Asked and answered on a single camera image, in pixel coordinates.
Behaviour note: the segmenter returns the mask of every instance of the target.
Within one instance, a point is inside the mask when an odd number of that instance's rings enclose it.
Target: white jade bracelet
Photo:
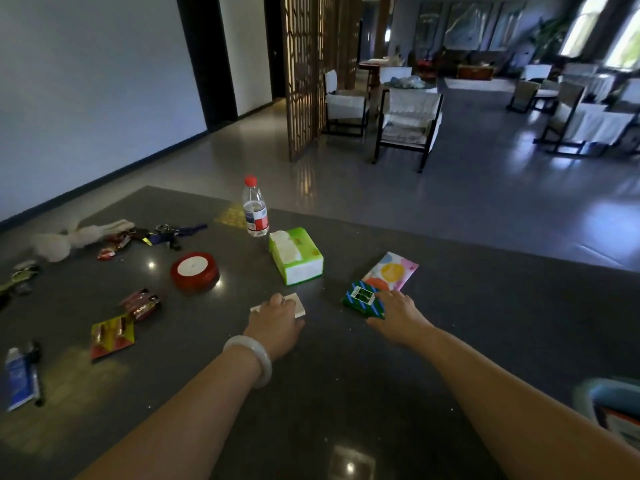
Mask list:
[[[245,337],[244,335],[236,335],[235,337],[231,337],[227,340],[227,343],[222,348],[222,352],[227,350],[232,345],[242,345],[243,347],[247,347],[251,349],[255,354],[255,357],[260,362],[260,366],[262,368],[262,375],[260,379],[253,385],[254,389],[258,389],[262,386],[265,386],[267,382],[271,379],[271,359],[269,358],[269,354],[264,349],[262,344],[257,340],[252,339],[251,337]]]

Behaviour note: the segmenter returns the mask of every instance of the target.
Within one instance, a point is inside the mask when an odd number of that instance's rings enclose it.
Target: forearm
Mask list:
[[[505,473],[519,479],[624,478],[640,455],[452,335],[425,328],[413,343],[441,373]]]
[[[230,347],[78,479],[208,478],[260,373],[251,350]]]

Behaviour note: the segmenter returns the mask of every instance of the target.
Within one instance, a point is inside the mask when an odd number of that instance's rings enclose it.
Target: painting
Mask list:
[[[491,2],[451,4],[444,46],[450,50],[479,50],[491,15]]]
[[[433,49],[441,14],[442,3],[421,3],[413,39],[413,50],[418,60],[425,58]]]
[[[526,2],[503,2],[493,30],[489,50],[507,50],[514,41]]]

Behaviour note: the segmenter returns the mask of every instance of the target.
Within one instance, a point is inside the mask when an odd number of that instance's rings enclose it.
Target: bottle label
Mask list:
[[[257,212],[249,212],[248,210],[245,210],[244,218],[246,220],[246,227],[249,230],[260,231],[269,227],[266,207],[258,210]]]

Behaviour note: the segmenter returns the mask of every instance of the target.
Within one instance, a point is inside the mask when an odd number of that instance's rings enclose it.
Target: dark countertop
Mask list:
[[[3,478],[78,473],[219,354],[274,292],[298,293],[307,326],[270,384],[247,398],[212,478],[325,479],[336,447],[374,459],[377,479],[501,478],[437,372],[340,304],[386,251],[420,265],[403,291],[434,324],[564,404],[585,379],[639,375],[638,274],[269,209],[271,230],[302,226],[324,254],[321,278],[286,287],[268,240],[246,233],[240,209],[146,187],[84,224],[209,229],[181,239],[180,252],[135,242],[100,262],[100,245],[78,251],[0,312],[1,350],[43,343],[48,400],[0,413]],[[186,296],[168,271],[196,250],[213,254],[221,280]],[[162,310],[136,326],[134,346],[91,365],[92,323],[118,315],[117,303],[142,287],[160,295]]]

